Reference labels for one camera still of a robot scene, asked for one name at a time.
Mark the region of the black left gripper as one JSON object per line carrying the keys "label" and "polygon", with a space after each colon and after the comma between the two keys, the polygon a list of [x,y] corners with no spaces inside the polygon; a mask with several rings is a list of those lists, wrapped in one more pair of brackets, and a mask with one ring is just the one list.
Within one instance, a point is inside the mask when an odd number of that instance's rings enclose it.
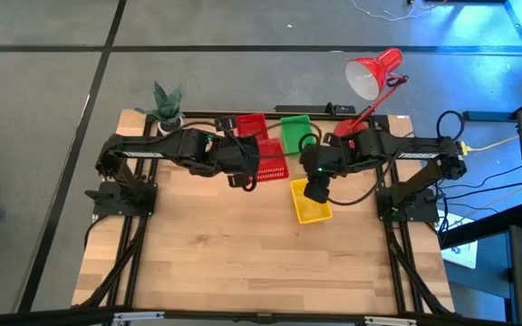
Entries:
{"label": "black left gripper", "polygon": [[246,192],[256,188],[256,174],[260,158],[258,140],[253,137],[239,137],[233,129],[237,126],[235,116],[215,118],[217,131],[224,133],[217,152],[217,166],[227,174],[231,187],[241,187]]}

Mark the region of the red desk lamp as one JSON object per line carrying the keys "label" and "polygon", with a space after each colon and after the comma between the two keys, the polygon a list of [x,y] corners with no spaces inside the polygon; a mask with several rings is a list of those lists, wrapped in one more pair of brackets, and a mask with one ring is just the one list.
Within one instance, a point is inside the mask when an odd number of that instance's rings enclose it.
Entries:
{"label": "red desk lamp", "polygon": [[334,135],[348,136],[367,128],[365,121],[409,79],[394,73],[402,61],[402,52],[390,48],[375,57],[354,58],[345,64],[344,74],[348,84],[359,97],[371,101],[372,105],[357,118],[340,122],[334,129]]}

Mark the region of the yellow plastic basket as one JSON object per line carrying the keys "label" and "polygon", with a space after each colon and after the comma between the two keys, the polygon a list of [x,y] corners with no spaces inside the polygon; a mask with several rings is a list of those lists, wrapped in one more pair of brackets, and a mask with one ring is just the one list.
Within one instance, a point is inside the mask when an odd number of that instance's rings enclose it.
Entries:
{"label": "yellow plastic basket", "polygon": [[300,225],[323,222],[333,217],[333,212],[328,203],[320,204],[304,195],[306,179],[290,181],[290,190],[295,207],[295,214]]}

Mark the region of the black bar device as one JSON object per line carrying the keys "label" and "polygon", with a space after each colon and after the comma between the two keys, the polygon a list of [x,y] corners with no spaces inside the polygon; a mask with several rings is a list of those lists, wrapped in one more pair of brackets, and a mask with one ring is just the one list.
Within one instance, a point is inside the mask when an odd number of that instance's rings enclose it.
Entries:
{"label": "black bar device", "polygon": [[306,112],[306,113],[324,113],[330,115],[337,114],[355,114],[354,106],[337,105],[328,102],[325,105],[276,105],[275,112]]}

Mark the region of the white plant pot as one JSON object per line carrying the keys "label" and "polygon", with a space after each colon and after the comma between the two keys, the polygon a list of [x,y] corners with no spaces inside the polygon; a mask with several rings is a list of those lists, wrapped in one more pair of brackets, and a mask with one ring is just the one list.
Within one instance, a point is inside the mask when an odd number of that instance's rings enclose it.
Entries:
{"label": "white plant pot", "polygon": [[162,136],[167,136],[171,132],[180,129],[180,127],[182,125],[183,125],[183,118],[182,117],[178,117],[173,122],[160,121],[158,123],[158,130],[159,130],[159,133]]}

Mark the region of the green artificial plant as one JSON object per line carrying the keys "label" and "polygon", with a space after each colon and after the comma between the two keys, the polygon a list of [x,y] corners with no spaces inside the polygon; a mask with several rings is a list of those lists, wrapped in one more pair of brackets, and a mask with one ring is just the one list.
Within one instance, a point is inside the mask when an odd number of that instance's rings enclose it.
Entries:
{"label": "green artificial plant", "polygon": [[176,123],[184,116],[180,110],[180,103],[183,97],[181,85],[178,85],[172,92],[166,93],[164,89],[155,81],[153,96],[156,102],[155,109],[146,110],[142,108],[135,108],[134,110],[141,114],[151,116],[154,120],[168,125]]}

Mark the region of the white paper sheet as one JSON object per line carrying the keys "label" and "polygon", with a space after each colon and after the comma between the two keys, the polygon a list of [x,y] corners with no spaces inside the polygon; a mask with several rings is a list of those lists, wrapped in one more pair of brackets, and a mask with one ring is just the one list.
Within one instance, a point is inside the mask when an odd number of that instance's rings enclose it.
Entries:
{"label": "white paper sheet", "polygon": [[[470,218],[458,216],[452,213],[447,215],[447,228],[443,232],[450,231],[458,226],[472,223]],[[477,264],[478,242],[461,244],[441,251],[442,259],[446,262],[457,264],[469,269],[475,269]]]}

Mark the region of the green plastic basket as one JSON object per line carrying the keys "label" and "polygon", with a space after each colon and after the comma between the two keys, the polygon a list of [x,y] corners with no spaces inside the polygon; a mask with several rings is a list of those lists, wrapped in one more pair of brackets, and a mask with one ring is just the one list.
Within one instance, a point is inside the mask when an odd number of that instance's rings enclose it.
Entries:
{"label": "green plastic basket", "polygon": [[280,122],[282,146],[287,156],[297,155],[305,145],[315,144],[316,136],[308,115],[282,118]]}

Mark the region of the black diagonal beam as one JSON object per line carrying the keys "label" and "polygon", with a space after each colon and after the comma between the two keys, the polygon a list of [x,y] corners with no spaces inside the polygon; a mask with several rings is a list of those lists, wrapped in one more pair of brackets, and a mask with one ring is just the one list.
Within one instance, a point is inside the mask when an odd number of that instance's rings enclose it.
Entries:
{"label": "black diagonal beam", "polygon": [[501,234],[512,225],[522,227],[522,205],[450,229],[440,236],[440,248],[447,249]]}

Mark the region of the silver metal bracket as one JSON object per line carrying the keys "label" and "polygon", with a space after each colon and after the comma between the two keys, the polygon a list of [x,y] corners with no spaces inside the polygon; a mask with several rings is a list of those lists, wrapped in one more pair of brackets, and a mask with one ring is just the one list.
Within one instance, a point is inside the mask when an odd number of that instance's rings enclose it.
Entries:
{"label": "silver metal bracket", "polygon": [[366,326],[418,326],[416,320],[396,317],[365,316]]}
{"label": "silver metal bracket", "polygon": [[165,312],[118,312],[113,315],[113,322],[151,321],[164,319]]}

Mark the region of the red plastic basket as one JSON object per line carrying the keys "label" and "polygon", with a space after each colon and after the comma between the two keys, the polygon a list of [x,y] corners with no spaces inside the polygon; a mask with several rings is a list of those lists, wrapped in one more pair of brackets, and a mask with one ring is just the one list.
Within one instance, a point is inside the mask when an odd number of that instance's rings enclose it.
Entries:
{"label": "red plastic basket", "polygon": [[266,117],[262,113],[237,117],[237,134],[239,137],[254,135],[258,140],[268,139]]}
{"label": "red plastic basket", "polygon": [[261,156],[256,173],[257,182],[289,178],[284,151],[278,139],[265,139],[259,142]]}

